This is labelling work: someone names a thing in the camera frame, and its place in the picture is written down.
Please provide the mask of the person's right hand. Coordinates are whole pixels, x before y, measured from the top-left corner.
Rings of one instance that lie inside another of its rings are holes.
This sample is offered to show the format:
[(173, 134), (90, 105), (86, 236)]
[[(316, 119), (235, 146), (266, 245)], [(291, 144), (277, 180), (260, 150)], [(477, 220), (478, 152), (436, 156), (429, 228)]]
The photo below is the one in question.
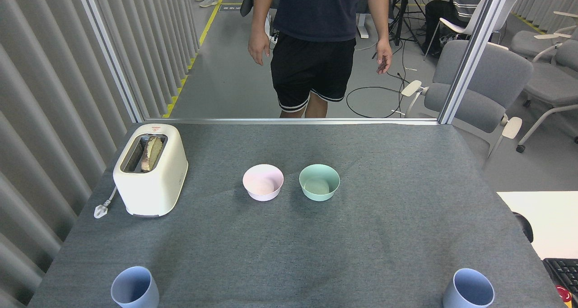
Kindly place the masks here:
[(264, 65), (263, 59), (270, 57), (269, 37), (264, 30), (252, 30), (248, 39), (248, 53), (254, 62)]

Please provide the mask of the person's left hand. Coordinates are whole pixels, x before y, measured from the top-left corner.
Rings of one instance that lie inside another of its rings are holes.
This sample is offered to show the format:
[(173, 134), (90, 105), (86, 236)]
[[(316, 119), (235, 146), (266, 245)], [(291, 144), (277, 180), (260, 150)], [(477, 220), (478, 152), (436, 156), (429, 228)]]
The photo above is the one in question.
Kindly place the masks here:
[(376, 45), (377, 74), (385, 74), (392, 65), (392, 49), (388, 38), (380, 39)]

